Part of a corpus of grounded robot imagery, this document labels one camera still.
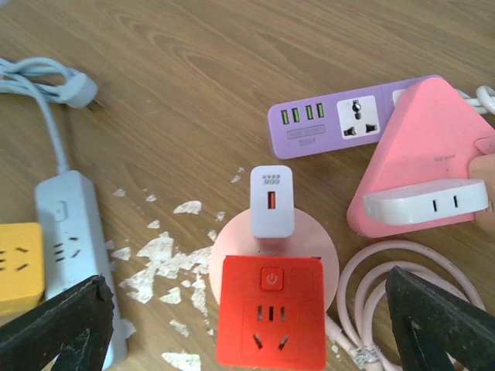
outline green usb port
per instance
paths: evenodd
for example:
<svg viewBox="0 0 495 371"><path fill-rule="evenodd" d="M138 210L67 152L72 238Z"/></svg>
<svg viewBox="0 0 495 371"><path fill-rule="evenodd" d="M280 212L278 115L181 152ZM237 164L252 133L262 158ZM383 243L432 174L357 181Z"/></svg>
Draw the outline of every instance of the green usb port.
<svg viewBox="0 0 495 371"><path fill-rule="evenodd" d="M312 107L311 106L306 106L306 116L308 117L308 120L312 120Z"/></svg>
<svg viewBox="0 0 495 371"><path fill-rule="evenodd" d="M284 125L288 124L288 114L286 110L282 111L282 122L284 123Z"/></svg>
<svg viewBox="0 0 495 371"><path fill-rule="evenodd" d="M294 117L294 122L299 122L299 111L297 108L292 108L292 116Z"/></svg>
<svg viewBox="0 0 495 371"><path fill-rule="evenodd" d="M325 114L323 113L323 105L321 103L316 104L316 110L318 111L318 117L319 118L322 118L325 116Z"/></svg>

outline pink cable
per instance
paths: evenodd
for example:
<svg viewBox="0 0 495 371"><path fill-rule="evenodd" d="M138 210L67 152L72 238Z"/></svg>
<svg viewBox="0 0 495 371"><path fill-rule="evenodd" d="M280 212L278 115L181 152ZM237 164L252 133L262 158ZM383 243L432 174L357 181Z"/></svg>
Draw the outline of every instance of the pink cable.
<svg viewBox="0 0 495 371"><path fill-rule="evenodd" d="M441 279L437 274L429 269L415 263L407 261L392 261L381 264L371 270L361 281L356 293L354 314L356 318L356 328L350 320L349 311L347 310L347 285L352 273L357 266L371 255L385 250L409 250L429 257L439 266L448 271L459 285L463 288L466 295L460 292L455 286ZM399 266L407 271L417 274L419 277L436 284L437 286L468 300L476 307L485 310L481 297L474 288L473 284L467 279L464 273L456 267L450 260L434 250L421 245L420 243L396 240L374 243L369 247L362 249L359 253L347 263L340 276L339 286L337 288L337 310L342 328L338 326L330 317L326 319L326 333L334 342L339 344L353 359L353 361L367 371L396 371L401 370L400 366L391 363L376 347L373 341L373 315L380 299L385 295L385 282L381 282L370 294L365 302L366 293L374 280L382 274L387 273L394 266Z"/></svg>

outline wood grain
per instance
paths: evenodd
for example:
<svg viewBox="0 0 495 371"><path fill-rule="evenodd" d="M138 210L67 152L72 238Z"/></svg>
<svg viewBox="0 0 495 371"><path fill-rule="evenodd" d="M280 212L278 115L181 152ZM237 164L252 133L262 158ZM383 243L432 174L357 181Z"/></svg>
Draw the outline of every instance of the wood grain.
<svg viewBox="0 0 495 371"><path fill-rule="evenodd" d="M281 163L268 145L271 105L433 73L473 93L495 81L494 22L489 0L11 0L0 9L0 45L9 60L49 56L85 70L100 85L105 110L53 109L73 167L96 184L106 237L117 248L131 248L131 259L118 261L114 272L120 283L144 268L147 259L135 254L158 233L169 231L190 253L211 244L209 230L219 231L248 208L249 171ZM34 101L2 96L0 112L0 222L32 221L33 189L54 175L50 140ZM368 145L286 162L295 173L297 207L325 226L342 267L372 242L353 233L345 215L373 150ZM246 171L231 183L239 167ZM125 197L113 196L117 189ZM151 193L158 199L146 202ZM191 199L203 203L199 215L172 213ZM215 221L218 211L226 212L223 222ZM160 230L146 228L157 219ZM455 262L495 312L492 237L463 224L405 238ZM351 288L391 258L422 262L385 253L362 264ZM158 300L183 277L157 277L155 296L145 305L118 288L122 317L137 332L115 370L172 369L161 354L182 351L199 354L202 369L223 369L215 360L215 337L207 334L218 313L209 289L210 327L191 305L191 291L183 290L180 305ZM181 336L172 319L192 335ZM383 302L376 319L376 342L398 361ZM355 369L340 355L329 347L326 369Z"/></svg>

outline pink triangle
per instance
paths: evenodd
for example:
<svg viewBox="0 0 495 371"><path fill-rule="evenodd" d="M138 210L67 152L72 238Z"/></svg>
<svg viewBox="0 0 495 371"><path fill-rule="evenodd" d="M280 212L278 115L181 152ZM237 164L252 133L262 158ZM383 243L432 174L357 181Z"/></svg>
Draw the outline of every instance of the pink triangle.
<svg viewBox="0 0 495 371"><path fill-rule="evenodd" d="M363 196L437 179L469 178L479 156L474 143L495 130L445 80L433 77L408 88L388 122L349 209L347 222L361 236L385 237L466 222L472 213L407 226L367 217Z"/></svg>

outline yellow power socket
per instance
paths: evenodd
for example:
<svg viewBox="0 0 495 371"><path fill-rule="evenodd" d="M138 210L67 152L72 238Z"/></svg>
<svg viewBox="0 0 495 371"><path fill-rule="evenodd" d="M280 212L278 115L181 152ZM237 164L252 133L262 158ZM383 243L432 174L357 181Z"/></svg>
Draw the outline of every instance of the yellow power socket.
<svg viewBox="0 0 495 371"><path fill-rule="evenodd" d="M33 309L44 290L41 226L0 224L0 316Z"/></svg>

